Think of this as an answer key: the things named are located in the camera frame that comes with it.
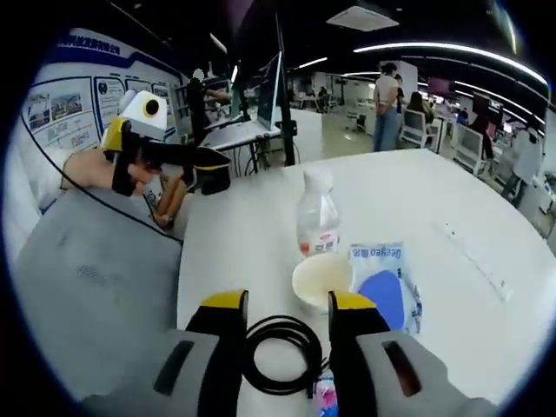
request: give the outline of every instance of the white chair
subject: white chair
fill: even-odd
[[[427,133],[425,114],[419,111],[405,109],[403,111],[403,124],[401,126],[400,139],[436,151],[438,144],[438,132]]]
[[[485,168],[485,163],[482,159],[483,136],[481,133],[460,124],[457,125],[456,129],[458,130],[458,142],[455,146],[453,160],[463,169],[477,176]]]

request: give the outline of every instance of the white bowl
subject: white bowl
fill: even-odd
[[[313,255],[294,269],[292,286],[308,314],[328,313],[328,291],[349,291],[352,270],[347,254]]]

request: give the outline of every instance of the jeans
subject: jeans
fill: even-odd
[[[517,185],[520,186],[520,190],[518,191],[518,194],[515,196],[513,201],[510,201],[510,194],[512,194],[513,190]],[[512,173],[512,176],[510,176],[510,179],[507,180],[506,186],[502,191],[502,198],[505,198],[515,208],[518,208],[520,206],[521,200],[523,199],[523,195],[525,194],[526,188],[527,188],[527,184],[521,181],[521,179],[517,175]]]
[[[398,139],[398,113],[390,109],[383,115],[376,115],[374,125],[374,152],[382,150],[395,150]]]

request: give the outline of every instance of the white shirt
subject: white shirt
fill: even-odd
[[[536,143],[531,143],[529,134],[537,138]],[[534,129],[521,130],[515,141],[518,157],[513,165],[513,173],[529,185],[542,164],[542,141]]]
[[[392,89],[398,89],[398,82],[392,76],[381,76],[374,85],[374,89],[378,90],[379,103],[388,104],[388,96]]]
[[[62,175],[36,148],[21,121],[8,147],[3,176],[3,239],[10,267],[41,218],[42,211],[62,193]],[[73,150],[46,149],[61,169]]]

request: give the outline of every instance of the person's hand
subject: person's hand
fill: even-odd
[[[100,148],[76,152],[69,157],[63,167],[63,172],[74,182],[82,187],[98,187],[112,189],[114,177],[114,164],[106,159]],[[128,173],[136,182],[133,194],[140,195],[145,190],[145,184],[150,182],[153,174],[158,174],[160,169],[149,168],[139,156],[136,163],[128,166]],[[71,189],[74,185],[67,179],[62,179],[62,189]]]

